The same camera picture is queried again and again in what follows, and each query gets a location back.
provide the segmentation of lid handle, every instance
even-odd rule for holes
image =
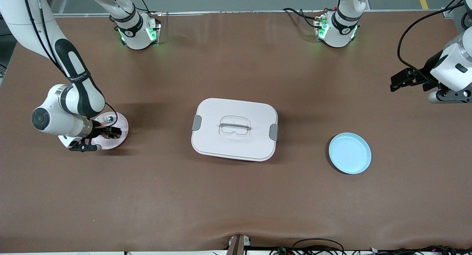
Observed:
[[[244,129],[247,129],[247,130],[251,129],[251,127],[249,127],[247,125],[232,124],[232,123],[220,123],[219,126],[220,127],[238,127],[238,128],[244,128]]]

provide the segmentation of gray floor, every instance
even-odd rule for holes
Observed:
[[[286,7],[305,10],[322,10],[333,7],[337,0],[145,0],[151,11],[191,12],[191,11],[273,11]],[[420,10],[420,0],[368,0],[372,10]],[[451,0],[426,0],[429,9],[440,9]],[[85,15],[106,13],[93,0],[48,0],[54,13],[66,15]],[[137,7],[143,8],[140,0],[134,0]],[[460,27],[460,17],[464,9],[457,9],[455,21]],[[0,20],[0,35],[9,33],[5,23]],[[12,36],[0,37],[0,63],[7,66],[15,47]]]

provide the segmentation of gray latch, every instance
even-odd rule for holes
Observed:
[[[270,139],[273,139],[274,141],[277,140],[277,138],[278,138],[278,124],[270,125],[270,129],[268,131],[268,137]]]
[[[194,124],[192,125],[192,131],[198,131],[201,125],[202,125],[202,117],[199,115],[195,115]]]

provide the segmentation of pink plate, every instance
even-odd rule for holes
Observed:
[[[96,117],[94,120],[100,122],[104,126],[111,125],[113,122],[103,122],[105,121],[105,117],[113,117],[113,119],[116,120],[115,112],[103,113]],[[126,139],[126,136],[128,135],[128,120],[126,120],[124,115],[118,113],[118,121],[113,125],[113,127],[121,129],[121,136],[118,139],[105,139],[102,136],[98,136],[97,138],[92,139],[91,143],[100,144],[102,150],[108,150],[118,147],[121,143],[123,143],[123,141]]]

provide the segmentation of tabletop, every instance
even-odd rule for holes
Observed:
[[[66,79],[18,45],[0,87],[0,252],[220,249],[236,233],[253,245],[468,248],[472,106],[389,90],[405,68],[398,39],[424,14],[366,13],[345,48],[317,43],[293,14],[167,17],[161,43],[141,51],[122,46],[107,18],[59,18],[130,133],[117,149],[82,154],[37,131],[32,110]],[[456,35],[452,20],[429,18],[402,54],[422,66]],[[211,97],[273,106],[273,157],[195,152],[193,117]],[[330,165],[341,132],[370,145],[365,172]]]

